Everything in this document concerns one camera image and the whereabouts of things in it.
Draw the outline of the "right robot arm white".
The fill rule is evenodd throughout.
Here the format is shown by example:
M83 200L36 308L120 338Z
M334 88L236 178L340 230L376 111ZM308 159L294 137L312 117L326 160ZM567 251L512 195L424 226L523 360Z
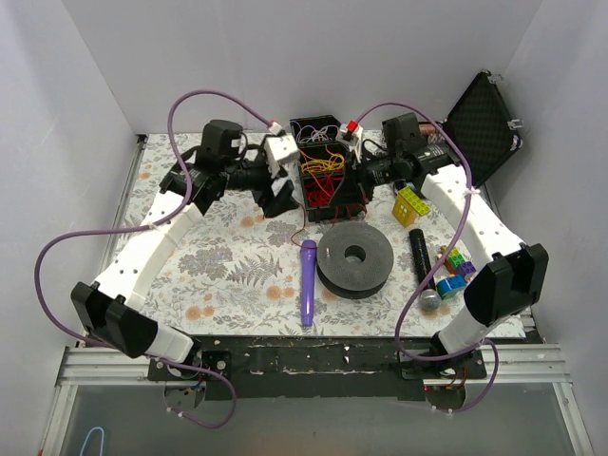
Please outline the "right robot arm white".
M430 355L420 358L448 378L494 328L539 301L549 256L541 244L528 245L503 225L474 188L470 165L457 143L442 127L436 130L446 147L427 147L418 129L401 131L385 137L386 154L370 159L363 155L358 120L341 125L336 138L355 156L353 174L365 196L378 185L413 183L454 229L448 246L462 241L480 269L465 288L464 307L434 335Z

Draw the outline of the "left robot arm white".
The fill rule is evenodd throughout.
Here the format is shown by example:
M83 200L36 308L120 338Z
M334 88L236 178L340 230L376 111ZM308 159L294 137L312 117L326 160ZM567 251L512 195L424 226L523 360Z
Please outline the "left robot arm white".
M162 179L142 222L114 261L92 284L78 283L72 303L87 332L131 358L169 360L180 379L201 371L194 339L143 315L148 291L181 239L227 190L249 191L266 218L296 209L285 164L298 158L292 135L274 124L260 144L242 144L243 128L224 120L209 122L201 143L182 154ZM284 179L278 192L272 188Z

